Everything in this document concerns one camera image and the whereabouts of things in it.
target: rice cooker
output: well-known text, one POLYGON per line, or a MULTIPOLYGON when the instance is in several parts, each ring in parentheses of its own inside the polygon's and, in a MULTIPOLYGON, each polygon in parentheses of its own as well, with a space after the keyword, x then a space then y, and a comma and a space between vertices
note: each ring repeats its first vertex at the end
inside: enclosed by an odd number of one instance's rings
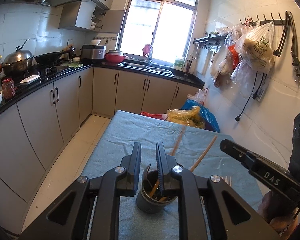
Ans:
POLYGON ((83 45, 81 58, 92 59, 94 62, 102 61, 105 58, 106 46, 83 45))

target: lower cabinet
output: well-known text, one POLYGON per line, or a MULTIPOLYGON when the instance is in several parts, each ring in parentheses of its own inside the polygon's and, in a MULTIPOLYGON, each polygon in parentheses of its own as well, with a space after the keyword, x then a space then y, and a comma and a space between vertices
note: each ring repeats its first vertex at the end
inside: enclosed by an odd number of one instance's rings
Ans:
POLYGON ((177 83, 149 76, 142 111, 150 114, 166 114, 170 109, 177 83))
POLYGON ((56 108, 63 141, 66 143, 79 129, 78 73, 61 78, 53 83, 56 108))
POLYGON ((147 75, 120 70, 115 110, 140 114, 147 80, 147 75))
POLYGON ((0 226, 12 233, 20 234, 26 209, 27 202, 0 179, 0 226))
POLYGON ((13 105, 0 114, 0 178, 28 202, 44 172, 13 105))
POLYGON ((199 88, 178 83, 173 96, 170 109, 180 109, 187 100, 187 95, 194 95, 199 88))
POLYGON ((60 132, 53 83, 20 100, 17 105, 29 141, 45 169, 61 150, 60 132))
POLYGON ((114 115, 119 70, 95 67, 93 73, 93 112, 114 115))
POLYGON ((78 72, 80 124, 92 112, 93 67, 78 72))

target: faucet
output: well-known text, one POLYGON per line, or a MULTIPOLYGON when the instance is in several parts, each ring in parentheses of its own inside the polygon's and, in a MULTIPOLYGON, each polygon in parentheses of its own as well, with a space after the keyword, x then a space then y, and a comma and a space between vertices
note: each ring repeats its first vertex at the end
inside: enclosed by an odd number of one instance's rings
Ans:
POLYGON ((150 52, 148 54, 148 67, 151 67, 152 64, 152 54, 153 54, 153 46, 151 44, 150 45, 150 52))

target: lid handle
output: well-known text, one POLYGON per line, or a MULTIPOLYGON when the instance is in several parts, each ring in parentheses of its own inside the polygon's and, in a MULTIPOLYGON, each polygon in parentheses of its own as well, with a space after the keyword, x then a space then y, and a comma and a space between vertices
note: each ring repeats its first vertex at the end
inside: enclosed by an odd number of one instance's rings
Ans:
POLYGON ((23 43, 23 45, 21 46, 21 48, 20 48, 20 46, 17 46, 17 47, 16 47, 17 51, 21 50, 21 49, 23 48, 23 46, 26 44, 26 42, 29 41, 29 40, 30 40, 30 39, 27 39, 27 40, 25 41, 25 43, 23 43))

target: window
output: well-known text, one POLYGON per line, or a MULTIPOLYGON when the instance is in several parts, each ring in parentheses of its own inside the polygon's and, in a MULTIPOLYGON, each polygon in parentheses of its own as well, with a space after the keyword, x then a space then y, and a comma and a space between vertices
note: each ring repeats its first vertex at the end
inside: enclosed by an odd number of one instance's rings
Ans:
POLYGON ((152 44, 153 62, 172 66, 185 57, 194 23, 197 0, 130 0, 119 48, 143 55, 152 44))

